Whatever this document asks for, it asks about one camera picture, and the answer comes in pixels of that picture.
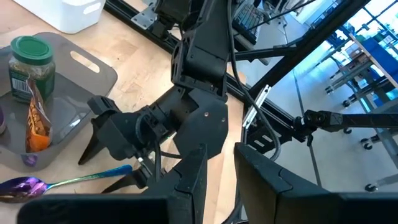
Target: white bin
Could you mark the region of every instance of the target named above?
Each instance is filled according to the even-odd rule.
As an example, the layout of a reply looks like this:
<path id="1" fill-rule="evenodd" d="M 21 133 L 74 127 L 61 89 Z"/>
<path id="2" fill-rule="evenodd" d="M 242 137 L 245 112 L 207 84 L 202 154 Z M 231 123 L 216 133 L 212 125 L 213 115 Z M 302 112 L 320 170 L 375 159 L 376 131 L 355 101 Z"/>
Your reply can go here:
<path id="1" fill-rule="evenodd" d="M 76 34 L 96 24 L 106 0 L 14 0 L 54 28 Z"/>

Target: plastic tray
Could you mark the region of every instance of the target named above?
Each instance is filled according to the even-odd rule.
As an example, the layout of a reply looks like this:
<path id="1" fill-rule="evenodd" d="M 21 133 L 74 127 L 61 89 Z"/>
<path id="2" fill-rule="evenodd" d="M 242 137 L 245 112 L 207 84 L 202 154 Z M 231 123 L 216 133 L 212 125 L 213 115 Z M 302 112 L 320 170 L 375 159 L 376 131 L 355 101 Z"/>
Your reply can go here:
<path id="1" fill-rule="evenodd" d="M 118 77 L 113 68 L 64 37 L 53 33 L 36 36 L 52 45 L 57 67 L 53 97 L 45 105 L 53 125 L 53 139 L 50 147 L 42 152 L 25 152 L 28 105 L 12 99 L 8 75 L 11 49 L 0 49 L 0 105 L 7 123 L 6 131 L 0 135 L 0 163 L 20 172 L 47 167 L 93 116 L 87 100 L 94 95 L 107 95 Z M 73 59 L 72 51 L 96 64 L 99 72 Z"/>

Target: wooden surface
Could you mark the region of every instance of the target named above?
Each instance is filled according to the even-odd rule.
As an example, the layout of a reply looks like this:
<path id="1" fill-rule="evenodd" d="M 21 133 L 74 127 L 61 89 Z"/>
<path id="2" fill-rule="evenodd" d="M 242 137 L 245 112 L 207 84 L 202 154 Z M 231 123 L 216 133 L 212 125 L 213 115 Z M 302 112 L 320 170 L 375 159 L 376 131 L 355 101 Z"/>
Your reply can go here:
<path id="1" fill-rule="evenodd" d="M 359 42 L 359 40 L 357 40 L 353 34 L 350 34 L 349 37 L 351 38 L 351 40 L 353 40 L 355 42 L 355 44 L 358 45 L 358 47 L 360 49 L 362 49 L 362 51 L 366 54 L 366 56 L 369 57 L 369 59 L 373 62 L 373 64 L 375 64 L 375 66 L 377 66 L 381 72 L 384 74 L 384 76 L 386 76 L 388 78 L 388 80 L 393 84 L 393 86 L 395 88 L 398 88 L 398 83 L 397 81 L 395 81 L 392 76 L 386 72 L 386 70 L 380 65 L 380 63 L 368 52 L 368 50 L 366 50 L 366 48 Z"/>
<path id="2" fill-rule="evenodd" d="M 19 35 L 33 35 L 38 32 L 57 32 L 54 28 L 21 8 L 11 0 L 3 0 L 0 12 L 0 47 L 9 45 Z M 136 111 L 151 104 L 168 90 L 170 82 L 170 54 L 147 40 L 112 15 L 104 12 L 98 24 L 75 35 L 62 34 L 89 53 L 98 57 L 118 73 L 118 81 L 109 97 L 114 99 L 123 111 Z M 204 223 L 221 223 L 233 208 L 236 178 L 233 163 L 233 146 L 240 141 L 243 105 L 229 96 L 228 117 L 229 133 L 223 146 L 223 152 L 208 161 L 208 186 Z M 95 158 L 83 166 L 78 166 L 84 148 L 92 135 L 90 124 L 70 142 L 61 154 L 46 169 L 35 173 L 19 173 L 0 165 L 0 182 L 33 175 L 46 182 L 101 172 L 122 164 L 135 164 L 135 159 L 115 161 L 107 150 L 101 151 Z M 163 151 L 173 152 L 171 139 L 162 145 Z M 175 159 L 164 159 L 163 165 L 170 169 Z M 96 194 L 117 181 L 120 177 L 92 180 L 81 184 L 71 184 L 55 188 L 49 194 Z M 136 193 L 135 187 L 126 187 L 117 193 Z M 15 223 L 20 204 L 0 203 L 0 223 Z"/>

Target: spoon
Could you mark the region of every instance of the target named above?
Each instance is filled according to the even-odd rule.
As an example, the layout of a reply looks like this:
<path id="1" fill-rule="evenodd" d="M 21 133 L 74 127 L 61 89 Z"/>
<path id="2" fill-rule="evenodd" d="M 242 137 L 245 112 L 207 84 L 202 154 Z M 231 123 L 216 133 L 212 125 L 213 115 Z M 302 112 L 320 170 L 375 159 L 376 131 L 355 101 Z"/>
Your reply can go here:
<path id="1" fill-rule="evenodd" d="M 132 172 L 132 167 L 130 165 L 124 165 L 97 174 L 91 174 L 71 180 L 64 180 L 53 184 L 46 184 L 43 180 L 40 180 L 37 177 L 18 177 L 0 184 L 0 202 L 27 202 L 33 198 L 43 195 L 46 191 L 53 187 L 80 181 L 100 179 L 104 177 L 126 175 L 130 172 Z"/>

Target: food jar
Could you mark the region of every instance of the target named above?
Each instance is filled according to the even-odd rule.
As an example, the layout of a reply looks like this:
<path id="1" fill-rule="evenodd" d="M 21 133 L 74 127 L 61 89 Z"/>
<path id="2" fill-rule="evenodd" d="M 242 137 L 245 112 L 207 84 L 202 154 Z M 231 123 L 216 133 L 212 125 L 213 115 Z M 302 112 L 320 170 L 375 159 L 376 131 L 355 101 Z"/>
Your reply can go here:
<path id="1" fill-rule="evenodd" d="M 50 44 L 37 37 L 21 36 L 12 40 L 11 49 L 9 76 L 13 98 L 29 103 L 32 94 L 26 80 L 31 78 L 46 102 L 55 84 L 55 63 Z"/>

